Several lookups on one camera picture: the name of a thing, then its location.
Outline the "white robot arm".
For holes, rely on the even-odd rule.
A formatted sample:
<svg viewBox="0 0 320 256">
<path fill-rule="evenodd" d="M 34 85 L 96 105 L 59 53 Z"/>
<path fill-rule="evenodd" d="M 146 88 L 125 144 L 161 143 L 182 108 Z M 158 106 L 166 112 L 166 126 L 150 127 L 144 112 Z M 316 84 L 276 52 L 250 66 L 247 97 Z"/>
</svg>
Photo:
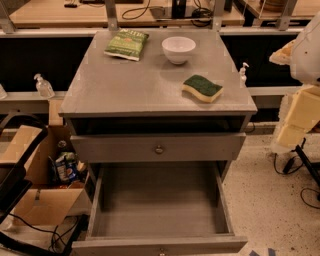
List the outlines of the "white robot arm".
<svg viewBox="0 0 320 256">
<path fill-rule="evenodd" d="M 300 144 L 320 121 L 320 12 L 269 61 L 289 65 L 291 77 L 302 83 L 300 89 L 281 101 L 271 150 L 282 154 Z"/>
</svg>

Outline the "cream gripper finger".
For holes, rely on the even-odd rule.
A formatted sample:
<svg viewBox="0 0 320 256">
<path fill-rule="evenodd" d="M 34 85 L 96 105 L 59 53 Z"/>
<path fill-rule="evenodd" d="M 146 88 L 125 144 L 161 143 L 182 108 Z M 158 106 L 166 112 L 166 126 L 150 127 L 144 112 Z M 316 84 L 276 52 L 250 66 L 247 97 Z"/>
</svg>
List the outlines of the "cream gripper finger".
<svg viewBox="0 0 320 256">
<path fill-rule="evenodd" d="M 278 149 L 294 149 L 304 136 L 320 122 L 320 88 L 303 85 L 292 101 L 275 137 Z"/>
<path fill-rule="evenodd" d="M 295 40 L 288 42 L 282 48 L 273 52 L 269 57 L 269 61 L 277 65 L 289 65 L 291 60 L 291 51 Z"/>
</svg>

